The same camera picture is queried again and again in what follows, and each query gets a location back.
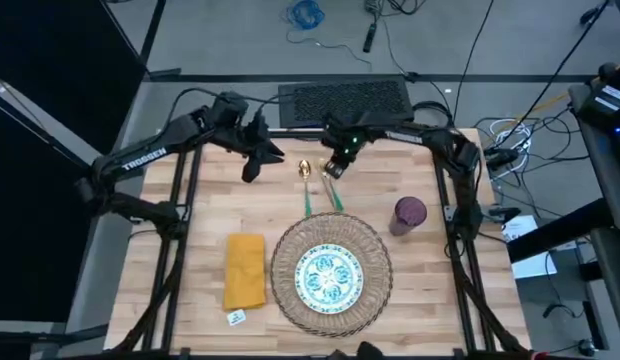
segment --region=cable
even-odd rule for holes
[[[556,97],[554,97],[554,98],[544,102],[543,104],[539,104],[539,105],[535,106],[534,109],[532,110],[532,112],[536,112],[536,111],[539,111],[541,109],[545,109],[546,107],[551,106],[551,105],[553,105],[553,104],[555,104],[555,103],[557,103],[557,102],[559,102],[559,101],[561,101],[561,100],[563,100],[563,99],[565,99],[567,97],[568,97],[568,93],[567,92],[563,93],[562,95],[556,96]],[[519,121],[519,120],[523,119],[523,115],[524,114],[519,115],[515,119],[517,119],[517,121]],[[501,131],[507,129],[508,127],[512,127],[512,125],[505,125],[503,128],[500,128],[497,132],[501,132]]]
[[[539,131],[539,130],[541,130],[541,129],[547,128],[547,126],[548,126],[549,124],[551,124],[551,123],[553,123],[553,122],[555,122],[555,121],[559,121],[560,123],[562,123],[562,124],[563,124],[563,126],[564,126],[564,127],[566,128],[566,130],[568,131],[568,145],[567,145],[564,149],[562,149],[562,150],[559,152],[559,154],[557,154],[557,155],[555,155],[555,156],[559,156],[559,155],[561,155],[561,154],[562,154],[562,153],[563,153],[563,152],[564,152],[564,151],[568,148],[568,146],[570,146],[570,141],[572,140],[572,135],[569,133],[570,128],[568,127],[568,124],[566,124],[566,123],[565,123],[565,121],[563,121],[562,119],[560,119],[560,116],[561,116],[561,115],[563,115],[563,114],[565,114],[565,113],[566,113],[567,111],[569,111],[569,110],[570,110],[570,107],[566,107],[564,110],[561,110],[558,114],[556,114],[556,115],[554,115],[554,116],[548,116],[548,117],[542,118],[541,120],[535,121],[535,123],[532,125],[532,132],[528,135],[528,138],[527,138],[527,139],[531,138],[531,137],[532,137],[532,135],[533,135],[535,132],[537,132],[537,131]],[[536,128],[536,126],[537,126],[539,123],[541,123],[541,124],[542,124],[542,125],[541,125],[541,127]]]
[[[505,136],[510,135],[512,132],[516,132],[517,134],[522,134],[525,135],[525,138],[519,142],[517,142],[515,145],[513,145],[511,147],[511,149],[517,149],[519,153],[523,153],[523,159],[521,160],[521,162],[515,166],[515,167],[511,167],[509,168],[509,170],[504,171],[503,173],[493,177],[490,181],[495,181],[497,179],[500,179],[510,173],[513,173],[521,168],[523,168],[524,166],[526,166],[528,164],[528,159],[529,159],[529,151],[530,148],[532,147],[532,131],[533,129],[529,129],[527,125],[525,124],[520,124],[519,126],[517,126],[516,128],[512,129],[512,130],[505,130],[502,131],[498,134],[495,134],[493,126],[496,124],[500,124],[503,122],[514,122],[516,121],[515,119],[499,119],[499,120],[495,120],[492,122],[492,124],[490,124],[490,133],[492,133],[492,136],[496,135],[496,141],[499,141],[500,139],[504,138]]]
[[[399,14],[414,15],[417,11],[419,11],[419,8],[422,7],[426,1],[428,0],[423,0],[421,4],[419,4],[419,0],[414,0],[414,7],[412,8],[412,10],[406,10],[404,8],[404,6],[406,5],[406,2],[408,2],[407,0],[402,0],[401,4],[399,4],[397,0],[388,0],[388,4],[390,4],[390,7],[393,10],[398,11],[398,13],[396,13],[395,15],[399,15]]]
[[[558,122],[559,122],[561,125],[563,125],[563,127],[566,129],[566,131],[562,131],[562,132],[559,132],[559,133],[560,133],[560,134],[565,134],[565,135],[568,135],[568,142],[567,142],[567,143],[563,146],[563,148],[562,148],[561,150],[559,150],[556,154],[554,154],[554,155],[552,155],[552,156],[550,156],[550,157],[548,157],[548,158],[545,158],[545,157],[543,157],[543,156],[536,155],[536,154],[530,154],[531,156],[534,156],[534,157],[540,158],[540,159],[545,160],[545,161],[553,161],[553,160],[559,160],[559,161],[575,161],[575,160],[583,160],[583,159],[587,159],[587,158],[589,158],[589,157],[590,157],[589,155],[584,155],[584,156],[573,156],[573,157],[559,157],[559,156],[560,156],[560,155],[562,155],[564,152],[566,152],[566,151],[568,150],[568,148],[570,147],[570,144],[572,143],[572,132],[570,131],[570,128],[568,127],[568,124],[566,124],[566,122],[565,122],[565,121],[563,121],[562,119],[560,119],[560,118],[558,118],[558,117],[554,117],[554,118],[552,118],[551,122],[548,122],[548,123],[546,123],[546,122],[545,122],[545,121],[546,121],[546,119],[548,119],[548,118],[544,118],[544,119],[542,120],[542,121],[543,121],[543,125],[542,125],[542,127],[541,127],[541,128],[539,128],[539,129],[534,129],[534,131],[536,131],[536,130],[541,130],[541,129],[543,129],[543,128],[548,129],[548,125],[549,125],[549,124],[551,124],[551,123],[552,123],[552,122],[554,122],[554,121],[558,121]]]
[[[499,239],[499,238],[498,238],[498,237],[496,237],[496,236],[492,236],[492,235],[484,234],[484,233],[482,233],[481,231],[479,231],[479,232],[478,232],[478,234],[479,234],[479,235],[481,235],[481,236],[483,236],[483,237],[485,237],[485,238],[488,238],[488,239],[490,239],[490,240],[498,241],[498,242],[500,242],[500,243],[504,243],[504,244],[506,244],[506,245],[508,244],[508,242],[507,242],[507,241],[505,241],[505,240],[503,240],[503,239]]]
[[[546,167],[546,166],[550,166],[550,165],[554,165],[554,164],[558,164],[558,163],[562,163],[562,162],[566,162],[566,161],[585,160],[585,159],[588,159],[589,157],[590,157],[590,156],[588,155],[588,156],[582,156],[582,157],[575,157],[575,158],[571,158],[571,159],[560,159],[560,160],[555,160],[555,161],[552,161],[552,162],[549,162],[549,163],[546,163],[546,164],[542,164],[542,165],[539,165],[539,166],[533,167],[533,168],[532,168],[532,169],[530,169],[530,170],[524,170],[524,173],[525,173],[525,174],[527,174],[527,173],[529,173],[529,172],[532,172],[532,171],[535,171],[535,170],[538,170],[538,169],[544,168],[544,167]]]
[[[292,32],[292,30],[288,30],[288,32],[286,33],[286,40],[291,43],[291,44],[303,44],[305,42],[313,42],[315,45],[320,46],[322,48],[325,49],[339,49],[339,48],[345,48],[348,50],[348,52],[350,53],[350,55],[352,55],[353,58],[355,58],[357,61],[360,61],[362,63],[365,63],[368,65],[368,72],[372,72],[372,63],[368,60],[362,59],[360,57],[358,57],[354,51],[352,51],[352,49],[346,45],[346,44],[337,44],[337,45],[326,45],[321,43],[319,40],[317,40],[316,38],[310,37],[310,38],[304,38],[301,40],[291,40],[290,39],[290,33]]]
[[[539,101],[541,100],[541,98],[543,97],[543,95],[545,95],[546,91],[548,91],[548,89],[550,88],[550,85],[552,85],[552,83],[554,82],[554,79],[557,77],[557,75],[559,75],[559,72],[561,72],[561,69],[563,69],[563,67],[565,66],[565,64],[568,62],[568,60],[570,59],[570,57],[572,57],[572,54],[577,50],[577,48],[579,47],[579,45],[581,44],[581,42],[583,41],[583,39],[586,37],[586,35],[588,35],[588,33],[590,32],[590,29],[592,29],[592,26],[597,22],[597,20],[599,19],[599,17],[601,16],[601,13],[603,12],[603,10],[606,8],[606,6],[608,5],[608,3],[610,2],[610,0],[605,0],[605,4],[601,7],[601,9],[599,9],[599,11],[597,12],[597,14],[594,16],[593,20],[591,23],[589,23],[586,27],[586,29],[583,31],[583,33],[581,34],[581,36],[579,37],[579,39],[577,40],[577,42],[574,44],[574,46],[572,46],[572,49],[570,49],[570,51],[568,52],[568,54],[565,56],[565,58],[561,61],[561,63],[559,64],[559,67],[557,68],[557,70],[554,72],[554,74],[552,75],[552,77],[550,77],[550,80],[548,80],[548,83],[546,84],[546,86],[543,88],[543,90],[541,91],[541,93],[539,93],[539,96],[537,96],[537,99],[532,103],[532,105],[530,106],[530,109],[525,113],[525,115],[523,115],[523,117],[521,118],[521,120],[519,120],[518,123],[522,123],[527,117],[528,115],[530,115],[535,107],[537,106],[537,104],[539,103]],[[503,139],[503,142],[505,142],[506,140],[508,140],[509,136],[506,136],[505,139]]]
[[[550,313],[552,313],[552,311],[554,311],[554,309],[562,309],[566,314],[568,314],[568,316],[570,316],[573,319],[578,319],[580,317],[583,316],[583,314],[585,313],[585,308],[583,309],[583,311],[581,311],[581,314],[577,315],[570,307],[566,306],[563,303],[563,300],[561,299],[561,295],[559,294],[559,290],[557,290],[557,288],[554,286],[554,282],[552,281],[552,277],[550,276],[550,271],[548,271],[548,258],[550,257],[550,253],[552,251],[548,251],[546,252],[546,258],[544,261],[544,267],[546,270],[546,277],[548,278],[548,282],[550,283],[550,286],[552,287],[552,291],[554,292],[555,296],[557,297],[557,302],[558,303],[552,303],[550,305],[548,305],[548,307],[546,308],[546,310],[543,312],[543,318],[547,318],[548,316],[550,316]]]
[[[392,52],[392,42],[390,40],[390,30],[388,29],[388,24],[386,23],[386,21],[384,19],[382,19],[381,22],[383,23],[383,27],[386,30],[386,40],[387,40],[387,44],[388,44],[388,52],[390,53],[390,59],[392,59],[392,63],[394,64],[394,66],[397,67],[397,69],[399,69],[399,72],[401,73],[401,75],[403,75],[406,78],[410,77],[411,74],[407,73],[405,71],[405,69],[401,65],[399,65],[399,62],[397,62],[397,59],[394,57],[394,52]],[[451,113],[451,111],[450,111],[450,104],[448,104],[448,99],[443,94],[443,91],[441,91],[441,89],[433,81],[428,80],[428,82],[430,83],[430,85],[432,85],[437,90],[439,95],[441,95],[441,98],[443,99],[443,102],[446,104],[446,108],[448,109],[448,112]]]
[[[488,134],[487,131],[485,131],[482,128],[480,128],[479,125],[481,125],[481,123],[483,123],[484,121],[495,121],[495,120],[503,120],[503,119],[504,119],[503,117],[487,116],[487,117],[479,119],[479,121],[477,121],[474,125],[472,125],[472,127],[477,129],[477,130],[479,130],[479,131],[481,131],[481,132],[483,132],[484,134],[486,134],[487,137],[488,137],[488,140],[490,140],[490,141],[492,141],[494,143],[495,135],[494,134]],[[529,117],[529,118],[526,119],[526,121],[540,121],[540,120],[541,120],[541,118],[538,118],[538,117],[534,117],[534,118]],[[508,128],[512,128],[512,126],[504,125],[504,126],[500,127],[496,131],[496,134],[498,134],[498,133],[500,133],[500,132],[502,132],[502,131],[504,131],[504,130],[506,130]]]
[[[474,183],[474,199],[472,202],[477,201],[477,194],[479,193],[479,181],[481,180],[481,175],[483,175],[483,166],[479,166],[479,176],[477,176],[477,180]]]
[[[181,98],[191,92],[200,92],[203,94],[207,94],[210,96],[213,96],[215,98],[218,97],[222,97],[221,94],[216,93],[214,91],[208,90],[208,89],[204,89],[202,87],[191,87],[191,88],[187,88],[185,90],[182,90],[179,95],[177,95],[177,97],[174,99],[174,101],[172,102],[172,106],[170,107],[170,112],[168,112],[168,117],[166,118],[166,121],[163,124],[163,128],[160,131],[160,134],[165,133],[166,129],[168,128],[168,125],[170,124],[170,120],[172,119],[172,115],[174,114],[174,111],[177,107],[177,104],[179,103],[179,100],[181,100]],[[273,99],[276,99],[278,96],[275,96],[273,98],[270,98],[268,100],[264,100],[264,99],[259,99],[259,98],[255,98],[252,96],[246,96],[246,95],[240,95],[237,94],[237,96],[231,96],[231,95],[223,95],[226,98],[230,98],[230,99],[243,99],[243,100],[251,100],[254,102],[260,102],[262,104],[281,104],[281,102],[279,101],[273,101]]]
[[[490,15],[490,11],[492,10],[492,5],[494,5],[494,0],[490,0],[490,5],[488,5],[488,9],[486,10],[486,14],[483,17],[483,21],[481,22],[481,27],[479,27],[479,31],[477,35],[474,37],[474,41],[472,42],[472,47],[470,48],[470,54],[468,54],[468,60],[466,61],[466,67],[463,70],[463,75],[461,75],[461,80],[459,81],[459,88],[457,89],[456,100],[454,101],[454,116],[452,117],[452,123],[454,124],[457,121],[457,109],[459,107],[459,97],[461,95],[461,87],[463,86],[463,81],[466,78],[466,74],[468,73],[468,68],[470,67],[470,60],[472,60],[472,54],[474,53],[474,48],[477,45],[477,41],[483,32],[483,27],[486,25],[486,21],[488,20],[488,16]]]
[[[459,258],[461,258],[466,253],[466,243],[464,241],[461,241],[461,244],[463,245],[463,247],[461,248],[461,251],[459,252]],[[446,244],[446,246],[443,247],[443,254],[448,259],[452,259],[451,255],[450,255],[450,245],[449,244]]]
[[[259,105],[259,107],[257,108],[257,113],[260,112],[261,110],[263,110],[263,107],[268,105],[268,104],[283,104],[283,103],[289,103],[291,100],[289,101],[284,101],[281,102],[279,101],[278,103],[274,103],[273,100],[276,100],[280,97],[286,97],[286,96],[294,96],[294,94],[277,94],[274,96],[271,96],[268,100],[264,101],[263,103],[261,103],[261,105]]]
[[[301,0],[286,8],[286,20],[300,30],[311,30],[319,26],[325,13],[314,0]]]
[[[420,101],[412,105],[413,112],[423,109],[434,110],[442,113],[446,117],[445,127],[452,127],[452,114],[450,113],[450,109],[448,107],[436,101]]]
[[[147,233],[155,233],[156,234],[157,233],[157,229],[135,231],[132,234],[130,234],[130,236],[128,236],[128,241],[130,241],[133,237],[135,237],[137,235],[147,234]]]
[[[383,11],[385,0],[363,0],[363,8],[374,17],[374,24],[377,24]]]
[[[543,118],[542,122],[543,122],[543,127],[545,127],[548,131],[553,132],[555,134],[576,134],[581,132],[581,129],[577,129],[577,130],[570,130],[570,127],[565,123],[564,120],[559,118],[560,115],[557,115],[553,118]],[[561,131],[561,130],[556,130],[550,127],[550,124],[554,121],[554,119],[556,118],[556,120],[558,120],[559,122],[563,123],[565,125],[566,128],[568,128],[567,131]]]
[[[506,194],[505,194],[505,193],[503,193],[502,191],[498,191],[498,190],[497,190],[497,193],[501,194],[501,195],[502,195],[503,197],[505,197],[505,198],[508,198],[508,199],[510,199],[510,200],[512,200],[512,201],[516,201],[516,202],[518,202],[518,203],[520,203],[520,204],[527,205],[527,206],[530,206],[530,207],[536,207],[538,210],[541,210],[541,211],[547,212],[548,214],[552,214],[552,215],[554,215],[554,216],[558,216],[558,217],[563,216],[562,214],[559,214],[559,213],[554,212],[554,211],[552,211],[552,210],[548,210],[548,209],[542,208],[542,207],[540,207],[540,206],[532,205],[532,204],[527,203],[527,202],[525,202],[525,201],[523,201],[523,200],[517,199],[517,198],[515,198],[515,197],[513,197],[513,196],[506,195]]]
[[[579,344],[576,344],[576,345],[571,345],[571,346],[568,346],[568,347],[564,347],[564,348],[562,348],[562,349],[557,349],[557,350],[552,350],[552,351],[546,351],[545,353],[546,353],[546,354],[556,354],[556,353],[559,353],[559,352],[562,352],[562,351],[566,351],[566,350],[574,349],[574,348],[576,348],[576,347],[579,347]]]
[[[532,196],[532,191],[530,191],[530,189],[528,188],[528,184],[526,184],[526,179],[525,179],[524,173],[521,173],[521,178],[520,179],[519,179],[519,174],[517,174],[516,172],[514,174],[515,174],[515,177],[517,177],[518,181],[521,182],[521,185],[523,186],[523,191],[526,193],[526,196],[530,200],[530,203],[532,203],[532,208],[534,210],[534,214],[537,215],[538,218],[541,218],[541,214],[539,214],[539,210],[537,210],[537,203],[534,201],[534,196]]]

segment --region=white cable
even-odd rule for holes
[[[508,137],[510,135],[511,132],[515,132],[515,134],[517,135],[522,135],[523,138],[521,140],[519,140],[517,143],[515,143],[513,146],[510,147],[510,149],[518,149],[519,153],[523,153],[523,160],[521,160],[521,162],[519,163],[519,165],[513,167],[512,169],[505,171],[493,178],[490,179],[490,181],[495,181],[497,179],[500,179],[514,171],[517,171],[521,168],[523,168],[524,166],[526,166],[526,164],[528,163],[528,160],[530,159],[530,155],[529,155],[529,151],[530,151],[530,147],[532,147],[532,130],[530,128],[528,128],[528,126],[526,126],[525,124],[519,124],[519,126],[517,126],[515,129],[508,129],[508,130],[504,130],[501,131],[498,134],[495,134],[495,130],[493,128],[493,126],[497,125],[497,124],[501,124],[504,122],[517,122],[516,119],[501,119],[501,120],[495,120],[492,122],[492,124],[490,124],[490,133],[492,135],[496,135],[495,137],[495,143],[500,144],[503,139],[505,139],[506,137]]]

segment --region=butcher block tabletop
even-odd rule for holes
[[[476,130],[463,131],[478,142]],[[331,150],[316,141],[275,139],[285,162],[266,165],[251,184],[241,181],[245,159],[222,148],[206,145],[199,170],[194,209],[171,352],[183,347],[198,355],[327,355],[335,349],[356,353],[361,341],[379,347],[386,355],[451,355],[465,348],[450,259],[444,254],[446,232],[430,150],[395,141],[367,145],[342,178],[335,182],[345,212],[370,224],[388,248],[394,271],[394,288],[379,318],[360,333],[330,339],[304,333],[279,310],[270,284],[270,259],[275,245],[291,225],[304,216],[304,184],[299,161],[314,166]],[[189,174],[189,161],[184,184]],[[148,166],[141,198],[168,200],[177,156]],[[479,183],[479,202],[495,202],[487,170]],[[332,211],[317,171],[309,179],[314,213]],[[185,202],[185,185],[181,203]],[[453,200],[452,186],[448,193]],[[395,203],[414,196],[427,206],[426,221],[402,237],[388,231]],[[152,229],[150,224],[133,231]],[[501,236],[498,225],[484,224],[482,232]],[[231,233],[265,237],[266,304],[246,310],[247,319],[230,326],[222,310],[226,239]],[[530,346],[510,260],[504,244],[479,236],[476,241],[487,302],[497,317],[525,347]],[[160,239],[142,233],[130,240],[119,283],[105,348],[118,344],[148,305],[157,264]],[[154,337],[159,347],[165,303]],[[478,348],[483,348],[478,315],[471,305]]]

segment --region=wicker charger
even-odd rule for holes
[[[346,248],[363,269],[359,299],[338,314],[310,309],[295,288],[295,268],[301,256],[321,244]],[[290,322],[313,335],[345,337],[374,322],[388,304],[392,263],[388,249],[370,225],[343,213],[324,213],[297,222],[283,234],[272,255],[270,280],[277,304]]]

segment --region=gray floor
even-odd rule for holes
[[[326,19],[309,34],[325,44],[347,44],[358,55],[372,63],[373,73],[393,73],[387,51],[385,30],[380,29],[369,55],[361,53],[370,17],[362,10],[362,0],[318,1]],[[430,0],[412,17],[387,18],[392,48],[397,60],[406,69],[422,73],[458,74],[463,71],[473,37],[478,30],[488,0]],[[294,45],[286,42],[289,28],[280,19],[282,9],[290,1],[268,0],[168,0],[159,32],[148,62],[150,70],[181,67],[185,74],[340,74],[365,73],[367,65],[358,62],[345,49],[324,49],[312,43]],[[483,35],[479,40],[471,74],[551,74],[581,34],[579,16],[598,3],[597,0],[496,0]],[[140,50],[156,0],[134,0],[113,4],[111,9],[133,46]],[[566,65],[563,74],[593,74],[607,61],[620,62],[620,16],[608,9],[579,50]],[[176,94],[189,86],[210,90],[234,90],[262,98],[276,93],[277,83],[251,84],[143,84],[122,144],[152,134],[161,126]],[[440,83],[453,104],[458,84]],[[570,84],[555,84],[546,98],[564,92]],[[543,84],[467,83],[459,102],[457,124],[471,127],[483,117],[511,117],[524,113]],[[427,83],[408,85],[413,101],[440,100],[440,95]],[[177,113],[191,110],[212,99],[198,94],[184,97]],[[545,109],[538,116],[551,115],[563,109],[566,102]],[[278,110],[265,108],[268,123],[279,125]],[[575,129],[571,116],[564,116]],[[423,112],[420,122],[437,123],[442,119]],[[547,156],[559,150],[565,136],[540,131],[533,138],[532,151]],[[565,156],[585,154],[580,135],[572,138]],[[532,160],[532,166],[543,163]],[[600,196],[590,163],[570,162],[548,166],[526,176],[526,182],[538,206],[564,214]],[[139,192],[139,183],[125,184],[131,193]],[[507,185],[505,194],[528,201],[526,195]],[[505,199],[505,205],[531,208]],[[548,213],[544,217],[552,218]],[[101,220],[81,277],[69,329],[78,329],[107,322],[118,277],[121,271],[124,242],[129,225],[114,217]],[[583,257],[591,258],[591,249],[582,249]],[[590,293],[604,319],[610,351],[597,354],[598,359],[620,359],[620,335],[611,305],[602,282],[588,287],[569,280],[568,271],[554,276],[565,303],[578,313],[579,300]],[[535,349],[553,350],[574,344],[588,337],[585,319],[570,319],[560,312],[543,319],[541,313],[553,300],[547,279],[520,282],[520,295],[526,321]],[[64,349],[63,353],[97,351],[102,341]],[[575,355],[573,350],[562,353]]]

